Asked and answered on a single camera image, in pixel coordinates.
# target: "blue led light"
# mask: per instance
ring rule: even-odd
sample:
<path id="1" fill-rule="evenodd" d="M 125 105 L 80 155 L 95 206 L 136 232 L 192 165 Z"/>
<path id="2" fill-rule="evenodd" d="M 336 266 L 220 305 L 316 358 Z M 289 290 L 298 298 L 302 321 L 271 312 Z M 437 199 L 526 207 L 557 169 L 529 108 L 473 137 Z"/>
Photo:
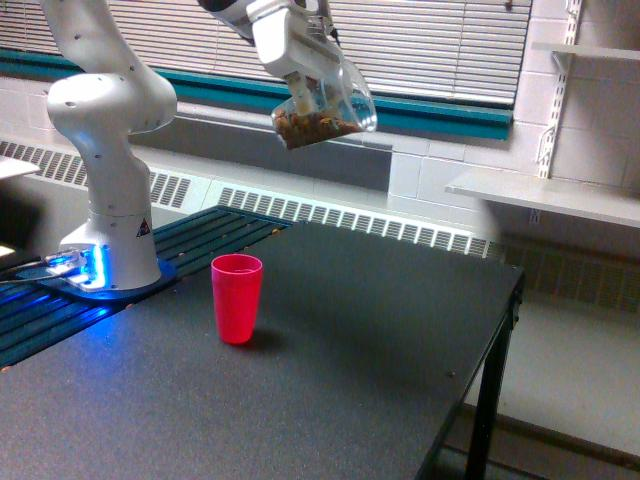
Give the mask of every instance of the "blue led light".
<path id="1" fill-rule="evenodd" d="M 91 253 L 93 256 L 93 287 L 102 288 L 107 284 L 107 272 L 102 248 L 94 245 Z"/>
<path id="2" fill-rule="evenodd" d="M 65 263 L 67 261 L 70 260 L 71 257 L 59 257 L 59 258 L 54 258 L 53 260 L 51 260 L 49 262 L 49 266 L 51 267 L 55 267 L 56 265 L 60 265 L 61 263 Z"/>

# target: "cereal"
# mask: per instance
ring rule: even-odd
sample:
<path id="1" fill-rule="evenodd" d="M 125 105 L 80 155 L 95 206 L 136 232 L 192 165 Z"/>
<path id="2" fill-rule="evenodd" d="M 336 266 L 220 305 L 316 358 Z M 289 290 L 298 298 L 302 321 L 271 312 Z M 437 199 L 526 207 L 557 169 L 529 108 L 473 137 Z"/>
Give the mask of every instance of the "cereal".
<path id="1" fill-rule="evenodd" d="M 345 122 L 321 113 L 303 116 L 292 113 L 287 116 L 283 109 L 274 112 L 274 126 L 289 150 L 361 131 L 355 122 Z"/>

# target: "radiator vent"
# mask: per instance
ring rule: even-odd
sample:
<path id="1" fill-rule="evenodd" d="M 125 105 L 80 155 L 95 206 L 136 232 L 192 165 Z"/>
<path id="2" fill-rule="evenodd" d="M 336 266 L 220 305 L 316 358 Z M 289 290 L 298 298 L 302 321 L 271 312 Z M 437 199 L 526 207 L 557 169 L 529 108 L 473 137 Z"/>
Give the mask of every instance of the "radiator vent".
<path id="1" fill-rule="evenodd" d="M 87 187 L 87 171 L 77 155 L 8 141 L 0 142 L 0 155 L 37 165 L 40 171 L 34 173 L 33 177 L 80 188 Z M 151 203 L 181 210 L 193 181 L 193 177 L 189 177 L 191 176 L 173 172 L 151 171 Z"/>
<path id="2" fill-rule="evenodd" d="M 311 221 L 372 235 L 417 243 L 462 255 L 521 265 L 527 288 L 554 296 L 637 313 L 640 309 L 640 269 L 598 263 L 542 247 L 506 247 L 473 232 L 386 214 L 343 207 L 302 197 L 279 195 L 225 183 L 217 201 L 224 206 L 269 214 L 284 220 Z"/>

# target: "table leg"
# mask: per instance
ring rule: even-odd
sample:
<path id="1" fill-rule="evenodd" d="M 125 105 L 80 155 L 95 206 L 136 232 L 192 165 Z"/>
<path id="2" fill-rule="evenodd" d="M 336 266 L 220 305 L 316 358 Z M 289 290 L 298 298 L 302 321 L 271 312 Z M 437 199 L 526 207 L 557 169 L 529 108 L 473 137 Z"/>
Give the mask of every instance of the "table leg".
<path id="1" fill-rule="evenodd" d="M 513 313 L 510 313 L 484 362 L 465 480 L 484 479 L 512 329 Z"/>

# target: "clear plastic cup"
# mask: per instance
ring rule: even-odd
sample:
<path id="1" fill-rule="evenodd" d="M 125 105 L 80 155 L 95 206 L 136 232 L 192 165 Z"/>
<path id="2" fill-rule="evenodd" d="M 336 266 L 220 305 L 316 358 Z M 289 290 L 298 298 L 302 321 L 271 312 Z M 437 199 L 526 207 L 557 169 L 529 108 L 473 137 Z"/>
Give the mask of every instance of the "clear plastic cup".
<path id="1" fill-rule="evenodd" d="M 273 126 L 291 150 L 378 126 L 373 97 L 356 66 L 343 60 L 335 75 L 289 78 L 292 97 L 271 114 Z"/>
<path id="2" fill-rule="evenodd" d="M 262 262 L 250 255 L 223 255 L 211 262 L 213 303 L 220 340 L 232 345 L 248 342 L 256 325 Z"/>

